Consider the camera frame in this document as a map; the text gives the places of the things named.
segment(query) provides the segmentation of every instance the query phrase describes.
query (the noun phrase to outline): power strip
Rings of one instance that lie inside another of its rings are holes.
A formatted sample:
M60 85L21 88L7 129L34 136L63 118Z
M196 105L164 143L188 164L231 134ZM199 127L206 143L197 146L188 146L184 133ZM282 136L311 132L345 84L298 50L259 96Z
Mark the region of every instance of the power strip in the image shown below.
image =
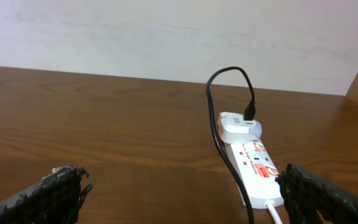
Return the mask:
M260 140L260 123L244 121L242 114L223 112L219 114L218 126L227 156L244 183L252 208L282 205L284 199L275 181L278 170Z

